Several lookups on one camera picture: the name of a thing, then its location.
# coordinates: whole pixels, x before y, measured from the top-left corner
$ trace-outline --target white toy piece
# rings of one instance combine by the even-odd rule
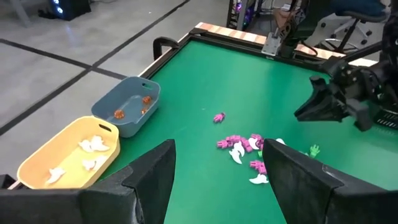
[[[244,156],[244,148],[241,141],[234,144],[233,150],[237,150],[242,157]]]
[[[89,140],[83,140],[79,142],[79,146],[86,152],[94,152],[91,148],[91,142]]]
[[[239,158],[240,152],[238,150],[232,149],[229,154],[232,156],[232,159],[237,164],[242,164],[241,158]]]
[[[83,159],[82,163],[87,171],[90,171],[95,166],[95,160],[89,161],[89,160]]]
[[[269,181],[267,180],[267,176],[264,174],[259,174],[257,175],[256,178],[253,179],[249,179],[250,182],[254,183],[254,184],[266,184]]]
[[[93,168],[94,171],[97,171],[101,168],[101,166],[105,163],[107,157],[106,156],[98,156],[95,159],[95,166]]]
[[[285,144],[283,139],[276,139],[276,141],[279,142],[279,143],[282,143],[282,144],[284,144],[286,146],[286,144]]]
[[[49,178],[49,180],[47,180],[47,181],[45,182],[46,184],[53,184],[53,183],[55,183],[57,180],[59,180],[59,178],[61,178],[61,176],[62,176],[63,174],[66,173],[66,171],[65,171],[64,169],[59,168],[59,167],[56,167],[56,168],[54,168],[54,169],[50,169],[49,171],[50,171],[51,177]]]
[[[104,141],[102,140],[101,136],[93,136],[91,139],[91,149],[100,152],[107,151],[109,147],[105,146],[103,142]]]
[[[93,136],[91,141],[83,140],[82,142],[79,142],[79,146],[86,152],[104,152],[109,150],[109,146],[105,146],[103,142],[104,141],[102,140],[101,136]]]
[[[248,141],[249,141],[250,147],[252,147],[252,148],[255,149],[255,150],[259,150],[259,148],[258,148],[257,145],[256,145],[258,139],[256,139],[256,138],[249,138]]]

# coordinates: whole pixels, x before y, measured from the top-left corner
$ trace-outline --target black floor line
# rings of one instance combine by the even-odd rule
[[[98,72],[102,75],[106,75],[107,77],[112,77],[112,78],[116,78],[118,80],[123,80],[125,78],[127,78],[127,76],[116,73],[116,72],[111,72],[109,70],[105,70],[102,68],[93,68],[93,72]]]
[[[182,6],[184,6],[186,3],[188,3],[190,0],[185,0],[184,2],[182,2],[181,4],[179,4],[178,6],[175,6],[172,10],[170,10],[168,13],[164,14],[162,17],[158,18],[157,20],[155,20],[153,23],[149,24],[147,27],[143,28],[140,32],[138,32],[136,35],[130,37],[128,40],[126,40],[123,44],[117,46],[115,49],[113,49],[111,52],[109,52],[108,54],[106,54],[104,57],[102,57],[101,59],[99,59],[97,62],[95,62],[93,64],[93,67],[98,67],[99,65],[101,65],[102,63],[104,63],[107,59],[111,58],[113,55],[115,55],[116,53],[118,53],[121,49],[125,48],[125,46],[129,45],[131,42],[133,42],[134,40],[136,40],[138,37],[142,36],[143,34],[145,34],[148,30],[150,30],[151,28],[153,28],[154,26],[156,26],[156,24],[162,22],[164,19],[166,19],[167,17],[169,17],[169,15],[171,15],[173,12],[175,12],[177,9],[181,8]]]
[[[169,15],[171,15],[173,12],[175,12],[180,7],[184,6],[189,1],[190,0],[185,0],[183,3],[181,3],[178,6],[174,7],[168,13],[164,14],[162,17],[158,18],[156,21],[154,21],[153,23],[149,24],[147,27],[143,28],[136,35],[132,36],[127,41],[125,41],[123,44],[119,45],[114,50],[112,50],[110,53],[106,54],[104,57],[99,59],[93,65],[88,65],[88,64],[85,64],[85,63],[82,63],[82,62],[78,62],[76,60],[72,60],[70,58],[66,58],[66,57],[62,57],[62,56],[59,56],[59,55],[55,55],[53,53],[45,52],[43,50],[35,49],[33,47],[28,47],[28,46],[25,46],[25,45],[22,45],[22,44],[18,44],[18,43],[9,41],[9,40],[0,39],[0,43],[6,44],[6,45],[10,45],[10,46],[13,46],[13,47],[17,47],[19,49],[27,50],[29,52],[33,52],[33,53],[36,53],[36,54],[39,54],[39,55],[43,55],[43,56],[46,56],[46,57],[50,57],[50,58],[53,58],[53,59],[57,59],[59,61],[63,61],[63,62],[66,62],[66,63],[70,63],[72,65],[76,65],[76,66],[85,68],[85,70],[82,71],[81,73],[79,73],[77,76],[71,78],[69,81],[64,83],[62,86],[58,87],[56,90],[52,91],[47,96],[43,97],[42,99],[40,99],[39,101],[34,103],[32,106],[28,107],[24,112],[22,112],[21,114],[17,115],[15,118],[11,119],[9,122],[7,122],[5,125],[3,125],[0,128],[0,136],[2,136],[4,133],[9,131],[15,125],[19,124],[24,119],[26,119],[32,113],[36,112],[38,109],[40,109],[41,107],[46,105],[49,101],[54,99],[56,96],[58,96],[59,94],[61,94],[65,90],[67,90],[69,87],[71,87],[73,84],[75,84],[81,78],[83,78],[84,76],[89,74],[91,71],[98,72],[98,73],[100,73],[102,75],[106,75],[108,77],[117,78],[119,80],[127,78],[127,76],[125,76],[125,75],[121,75],[121,74],[118,74],[116,72],[111,72],[111,71],[108,71],[108,70],[105,70],[105,69],[102,69],[102,68],[98,68],[98,66],[101,65],[102,63],[104,63],[107,59],[111,58],[116,53],[118,53],[121,49],[123,49],[124,47],[129,45],[132,41],[136,40],[138,37],[140,37],[143,34],[145,34],[148,30],[153,28],[155,25],[160,23],[162,20],[164,20],[165,18],[169,17]]]
[[[0,43],[6,44],[6,45],[9,45],[9,46],[13,46],[13,47],[17,47],[17,48],[22,49],[22,50],[27,50],[29,52],[33,52],[33,53],[36,53],[36,54],[39,54],[39,55],[42,55],[42,56],[46,56],[46,57],[49,57],[49,58],[52,58],[52,59],[60,60],[62,62],[69,63],[69,64],[72,64],[72,65],[76,65],[76,66],[79,66],[79,67],[82,67],[82,68],[90,68],[91,67],[91,65],[88,65],[88,64],[83,63],[83,62],[79,62],[79,61],[76,61],[76,60],[73,60],[73,59],[70,59],[70,58],[59,56],[59,55],[56,55],[56,54],[53,54],[53,53],[50,53],[50,52],[45,52],[43,50],[35,49],[33,47],[28,47],[26,45],[18,44],[18,43],[9,41],[9,40],[0,39]]]
[[[5,125],[3,125],[0,128],[0,136],[2,136],[4,133],[9,131],[11,128],[13,128],[15,125],[19,124],[21,121],[23,121],[25,118],[27,118],[29,115],[40,109],[42,106],[44,106],[46,103],[48,103],[50,100],[54,99],[56,96],[61,94],[63,91],[71,87],[73,84],[75,84],[78,80],[86,76],[91,69],[86,69],[82,72],[80,72],[77,76],[71,78],[69,81],[64,83],[62,86],[58,87],[56,90],[52,91],[49,93],[47,96],[43,97],[36,103],[34,103],[32,106],[28,107],[24,112],[21,114],[17,115],[15,118],[12,118],[9,122],[7,122]]]

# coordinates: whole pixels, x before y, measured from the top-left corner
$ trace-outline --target yellow basket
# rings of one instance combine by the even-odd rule
[[[94,135],[102,137],[110,149],[104,152],[86,152],[78,143],[90,140]],[[120,152],[119,130],[113,124],[94,116],[84,116],[70,123],[51,140],[40,147],[18,168],[17,177],[31,189],[75,189],[94,184]],[[87,171],[83,159],[92,160],[106,156],[106,162],[97,171]],[[46,184],[50,169],[61,167],[66,171],[53,184]]]

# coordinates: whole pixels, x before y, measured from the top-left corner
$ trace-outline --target gray floor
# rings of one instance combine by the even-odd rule
[[[182,3],[182,0],[118,0],[94,3],[93,12],[70,22],[42,19],[35,15],[43,0],[31,0],[28,12],[32,27],[24,28],[5,1],[0,0],[0,39],[81,62],[72,65],[36,53],[0,44],[0,127],[41,98],[81,75],[92,65],[143,28]],[[283,0],[275,1],[282,5]],[[191,0],[149,31],[116,52],[99,68],[135,76],[152,61],[152,41],[159,36],[179,39],[199,22],[226,23],[228,0]],[[256,32],[268,33],[269,21]],[[311,44],[328,37],[339,22],[317,29]],[[368,24],[374,34],[369,44],[381,38],[382,24]],[[355,34],[350,42],[361,40]],[[49,103],[0,135],[0,174],[15,176],[19,164],[79,116],[89,115],[92,104],[119,80],[90,72]]]

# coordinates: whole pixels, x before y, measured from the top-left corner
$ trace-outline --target green toy piece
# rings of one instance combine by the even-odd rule
[[[319,146],[317,146],[316,144],[315,145],[313,145],[313,146],[311,146],[310,147],[310,157],[311,158],[315,158],[317,155],[318,155],[318,153],[320,152],[321,150],[319,150]]]

